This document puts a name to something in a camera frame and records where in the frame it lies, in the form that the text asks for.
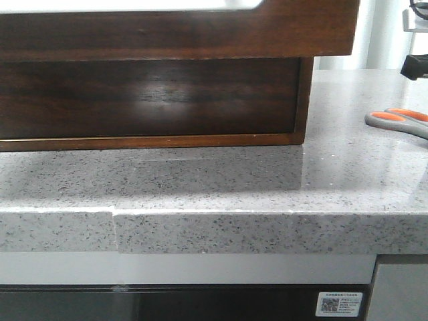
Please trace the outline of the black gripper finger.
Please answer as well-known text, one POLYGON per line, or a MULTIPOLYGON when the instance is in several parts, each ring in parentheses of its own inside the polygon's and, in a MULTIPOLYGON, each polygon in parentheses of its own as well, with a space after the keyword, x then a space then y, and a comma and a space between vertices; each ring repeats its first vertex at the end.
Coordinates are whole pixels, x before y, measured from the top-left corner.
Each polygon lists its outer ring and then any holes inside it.
POLYGON ((401 68, 401 75, 410 79, 418 80, 427 78, 428 55, 407 55, 401 68))

